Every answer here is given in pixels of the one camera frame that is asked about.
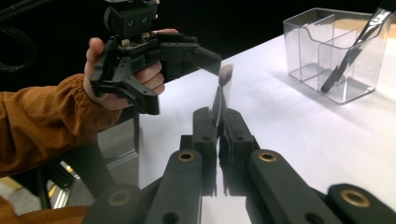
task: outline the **hand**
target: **hand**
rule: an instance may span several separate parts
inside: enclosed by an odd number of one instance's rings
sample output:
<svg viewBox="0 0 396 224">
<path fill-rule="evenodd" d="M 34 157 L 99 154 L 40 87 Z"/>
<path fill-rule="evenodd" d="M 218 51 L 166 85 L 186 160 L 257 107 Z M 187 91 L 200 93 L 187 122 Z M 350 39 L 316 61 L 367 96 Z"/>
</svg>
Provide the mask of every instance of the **hand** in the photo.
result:
<svg viewBox="0 0 396 224">
<path fill-rule="evenodd" d="M 154 32 L 177 33 L 177 30 L 163 29 Z M 85 63 L 84 68 L 84 90 L 85 92 L 87 92 L 87 95 L 92 101 L 107 110 L 123 109 L 130 106 L 127 99 L 119 98 L 114 93 L 104 93 L 102 96 L 96 97 L 91 86 L 90 76 L 94 70 L 96 62 L 99 60 L 104 49 L 105 44 L 100 38 L 93 37 L 90 39 L 89 48 L 87 50 L 86 56 L 87 62 Z M 159 95 L 165 90 L 165 86 L 163 85 L 163 74 L 161 73 L 162 68 L 163 66 L 161 62 L 156 62 L 150 67 L 147 67 L 144 70 L 134 74 L 134 78 L 136 78 L 139 82 L 152 89 L 155 93 Z"/>
</svg>

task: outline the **white tabletop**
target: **white tabletop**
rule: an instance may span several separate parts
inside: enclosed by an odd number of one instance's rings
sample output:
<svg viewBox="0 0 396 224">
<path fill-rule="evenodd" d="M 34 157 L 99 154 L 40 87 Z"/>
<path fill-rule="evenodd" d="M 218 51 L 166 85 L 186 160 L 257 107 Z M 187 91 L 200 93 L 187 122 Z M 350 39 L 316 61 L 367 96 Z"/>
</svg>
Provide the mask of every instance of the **white tabletop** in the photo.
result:
<svg viewBox="0 0 396 224">
<path fill-rule="evenodd" d="M 280 153 L 312 188 L 340 183 L 368 190 L 396 211 L 396 40 L 389 39 L 377 89 L 337 105 L 288 76 L 283 35 L 223 61 L 233 64 L 229 107 L 263 149 Z M 192 113 L 213 104 L 218 78 L 204 70 L 166 83 L 161 114 L 141 116 L 139 187 L 163 175 Z M 249 223 L 245 198 L 203 198 L 202 223 Z"/>
</svg>

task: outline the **clear plastic container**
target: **clear plastic container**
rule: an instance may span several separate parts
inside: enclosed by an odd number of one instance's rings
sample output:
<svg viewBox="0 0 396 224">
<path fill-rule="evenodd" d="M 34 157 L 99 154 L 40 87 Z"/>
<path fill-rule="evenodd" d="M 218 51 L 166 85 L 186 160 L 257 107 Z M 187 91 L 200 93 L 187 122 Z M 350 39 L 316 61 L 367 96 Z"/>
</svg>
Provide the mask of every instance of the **clear plastic container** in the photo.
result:
<svg viewBox="0 0 396 224">
<path fill-rule="evenodd" d="M 375 91 L 391 20 L 355 44 L 371 17 L 312 8 L 284 20 L 289 75 L 337 104 Z"/>
</svg>

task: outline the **black background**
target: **black background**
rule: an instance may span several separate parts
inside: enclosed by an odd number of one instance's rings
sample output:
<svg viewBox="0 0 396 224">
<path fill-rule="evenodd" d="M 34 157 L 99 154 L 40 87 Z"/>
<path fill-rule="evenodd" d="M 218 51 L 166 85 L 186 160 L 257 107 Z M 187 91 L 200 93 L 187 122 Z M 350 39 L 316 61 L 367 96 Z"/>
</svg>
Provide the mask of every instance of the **black background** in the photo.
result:
<svg viewBox="0 0 396 224">
<path fill-rule="evenodd" d="M 184 35 L 194 35 L 202 47 L 225 59 L 282 35 L 283 20 L 313 7 L 373 13 L 379 3 L 380 0 L 162 0 L 153 30 L 176 28 Z M 65 77 L 82 73 L 90 37 L 99 36 L 105 41 L 109 38 L 104 24 L 107 6 L 105 0 L 52 0 L 0 21 L 0 26 L 17 27 L 28 34 L 37 55 L 36 62 L 27 69 L 0 72 L 0 91 L 57 85 Z M 0 36 L 0 60 L 15 64 L 22 55 L 15 42 Z"/>
</svg>

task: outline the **orange sleeve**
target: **orange sleeve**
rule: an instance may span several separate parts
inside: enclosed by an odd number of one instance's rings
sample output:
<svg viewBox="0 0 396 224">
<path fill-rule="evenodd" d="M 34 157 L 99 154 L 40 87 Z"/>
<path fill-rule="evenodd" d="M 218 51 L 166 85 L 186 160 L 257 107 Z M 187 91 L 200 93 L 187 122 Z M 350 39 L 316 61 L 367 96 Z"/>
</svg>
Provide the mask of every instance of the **orange sleeve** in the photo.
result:
<svg viewBox="0 0 396 224">
<path fill-rule="evenodd" d="M 14 208 L 0 196 L 0 223 L 5 224 L 81 224 L 89 206 L 68 206 L 43 209 L 16 215 Z"/>
<path fill-rule="evenodd" d="M 0 177 L 30 169 L 97 141 L 121 111 L 107 111 L 83 90 L 84 75 L 58 86 L 0 92 Z"/>
</svg>

